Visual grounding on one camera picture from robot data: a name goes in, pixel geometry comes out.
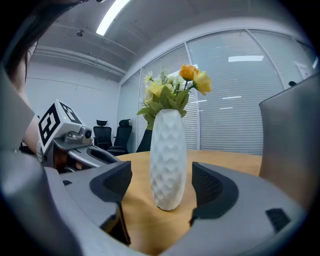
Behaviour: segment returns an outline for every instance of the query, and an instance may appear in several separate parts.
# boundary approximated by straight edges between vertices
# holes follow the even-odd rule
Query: table surface
[[[192,162],[222,166],[258,176],[262,157],[251,154],[211,150],[187,151],[187,179],[180,205],[172,211],[156,207],[150,187],[150,152],[117,156],[131,161],[132,179],[122,200],[122,209],[130,247],[136,251],[158,255],[177,242],[189,230],[196,193],[192,187]]]

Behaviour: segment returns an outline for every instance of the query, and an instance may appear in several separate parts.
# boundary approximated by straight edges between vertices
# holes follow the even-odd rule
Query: black office chair
[[[108,121],[97,120],[96,124],[98,126],[93,127],[94,132],[94,145],[103,150],[107,150],[112,146],[111,142],[111,127],[105,127]]]
[[[151,138],[152,138],[152,130],[146,129],[136,152],[138,153],[138,152],[150,151]]]
[[[107,151],[112,155],[121,156],[129,154],[127,149],[128,140],[132,131],[132,126],[129,125],[130,119],[121,120],[116,130],[114,146],[110,146]]]

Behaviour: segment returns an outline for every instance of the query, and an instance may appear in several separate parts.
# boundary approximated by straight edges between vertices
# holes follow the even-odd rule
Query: fluorescent light
[[[96,33],[101,36],[104,36],[112,21],[128,2],[129,0],[115,0],[113,5],[110,7],[110,9],[106,12],[105,16],[103,17],[98,29],[96,30]]]
[[[197,102],[206,102],[206,101],[207,101],[206,99],[198,100],[198,101],[191,101],[190,104],[192,104],[192,103],[197,103]]]
[[[317,64],[318,64],[318,61],[319,61],[318,57],[315,57],[314,63],[313,63],[313,65],[312,65],[313,69],[316,68],[316,66],[317,66]]]
[[[263,55],[232,56],[229,62],[261,62],[263,59]]]
[[[226,100],[226,99],[235,99],[235,98],[241,98],[242,96],[232,96],[232,97],[224,97],[222,98],[223,100]]]

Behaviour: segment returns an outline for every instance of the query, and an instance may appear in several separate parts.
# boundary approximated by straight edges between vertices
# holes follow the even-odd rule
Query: white vase
[[[155,117],[150,147],[150,182],[155,205],[165,211],[181,202],[187,179],[187,148],[180,113],[163,109]]]

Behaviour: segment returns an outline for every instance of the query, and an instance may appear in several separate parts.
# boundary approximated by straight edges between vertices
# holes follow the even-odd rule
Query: yellow rose
[[[194,80],[194,73],[199,74],[199,70],[192,65],[182,65],[179,75],[185,80]]]
[[[153,97],[153,93],[148,90],[148,89],[145,89],[145,99],[144,99],[144,102],[145,103],[149,103],[152,101],[152,97]]]
[[[150,91],[155,94],[157,97],[160,97],[160,93],[162,91],[162,88],[164,87],[164,84],[157,84],[156,82],[152,82],[150,85]]]
[[[208,74],[204,71],[200,73],[194,72],[194,82],[195,82],[195,88],[202,94],[206,95],[206,93],[211,92],[211,78],[208,76]]]

